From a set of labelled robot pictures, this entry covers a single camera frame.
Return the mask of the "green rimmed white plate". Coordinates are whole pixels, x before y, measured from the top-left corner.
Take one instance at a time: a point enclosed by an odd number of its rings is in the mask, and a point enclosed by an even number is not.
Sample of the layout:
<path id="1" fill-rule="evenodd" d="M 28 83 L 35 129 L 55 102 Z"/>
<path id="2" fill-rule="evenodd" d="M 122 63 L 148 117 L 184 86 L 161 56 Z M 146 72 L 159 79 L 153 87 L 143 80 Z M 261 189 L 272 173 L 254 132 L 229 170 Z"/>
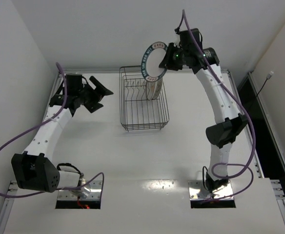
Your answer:
<path id="1" fill-rule="evenodd" d="M 167 68 L 160 68 L 159 65 L 166 52 L 167 45 L 161 41 L 155 42 L 147 48 L 141 61 L 141 73 L 146 81 L 156 82 L 165 75 Z"/>

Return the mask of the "white plate grey flower pattern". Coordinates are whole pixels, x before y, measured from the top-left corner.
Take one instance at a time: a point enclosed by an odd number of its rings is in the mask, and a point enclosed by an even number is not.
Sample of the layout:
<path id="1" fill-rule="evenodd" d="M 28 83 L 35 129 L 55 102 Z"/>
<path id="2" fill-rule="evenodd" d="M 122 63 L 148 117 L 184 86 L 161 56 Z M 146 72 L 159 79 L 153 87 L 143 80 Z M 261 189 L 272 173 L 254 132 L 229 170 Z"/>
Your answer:
<path id="1" fill-rule="evenodd" d="M 157 84 L 156 84 L 156 87 L 155 87 L 153 99 L 157 99 L 158 96 L 160 95 L 160 92 L 162 90 L 162 85 L 163 85 L 163 79 L 158 80 Z"/>

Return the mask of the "orange sunburst plate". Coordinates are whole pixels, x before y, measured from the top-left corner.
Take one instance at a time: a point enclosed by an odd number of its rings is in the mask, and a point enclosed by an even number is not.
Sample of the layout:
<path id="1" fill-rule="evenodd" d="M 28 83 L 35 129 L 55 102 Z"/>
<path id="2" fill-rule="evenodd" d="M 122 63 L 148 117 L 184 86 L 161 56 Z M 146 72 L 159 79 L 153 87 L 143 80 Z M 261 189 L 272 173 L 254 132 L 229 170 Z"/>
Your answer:
<path id="1" fill-rule="evenodd" d="M 147 100 L 152 100 L 155 96 L 158 82 L 147 82 L 146 83 L 146 98 Z"/>

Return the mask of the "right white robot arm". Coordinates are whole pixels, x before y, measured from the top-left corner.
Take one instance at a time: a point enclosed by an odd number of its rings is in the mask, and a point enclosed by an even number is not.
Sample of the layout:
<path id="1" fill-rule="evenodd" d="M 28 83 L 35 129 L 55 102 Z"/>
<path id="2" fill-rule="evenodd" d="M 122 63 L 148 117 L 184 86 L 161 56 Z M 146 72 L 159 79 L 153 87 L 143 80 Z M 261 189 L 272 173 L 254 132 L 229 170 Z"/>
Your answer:
<path id="1" fill-rule="evenodd" d="M 211 47 L 204 49 L 200 31 L 175 30 L 180 41 L 170 43 L 159 67 L 178 71 L 189 67 L 202 84 L 210 101 L 215 125 L 205 130 L 211 144 L 210 165 L 206 172 L 205 188 L 212 192 L 228 183 L 229 152 L 236 136 L 247 125 L 247 117 L 240 113 L 221 79 L 219 58 Z"/>

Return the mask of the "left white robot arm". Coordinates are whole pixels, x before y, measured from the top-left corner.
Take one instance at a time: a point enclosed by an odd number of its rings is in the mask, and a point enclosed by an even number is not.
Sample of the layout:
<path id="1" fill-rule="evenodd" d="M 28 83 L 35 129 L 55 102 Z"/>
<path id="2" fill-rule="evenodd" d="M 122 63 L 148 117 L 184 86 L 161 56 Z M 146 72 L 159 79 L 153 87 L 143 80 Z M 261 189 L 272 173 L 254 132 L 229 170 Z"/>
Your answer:
<path id="1" fill-rule="evenodd" d="M 67 74 L 51 97 L 42 126 L 21 154 L 11 159 L 19 188 L 52 193 L 57 189 L 79 190 L 83 173 L 61 170 L 52 162 L 56 144 L 76 110 L 85 107 L 90 113 L 102 108 L 101 100 L 113 92 L 94 76 L 86 79 L 81 74 Z"/>

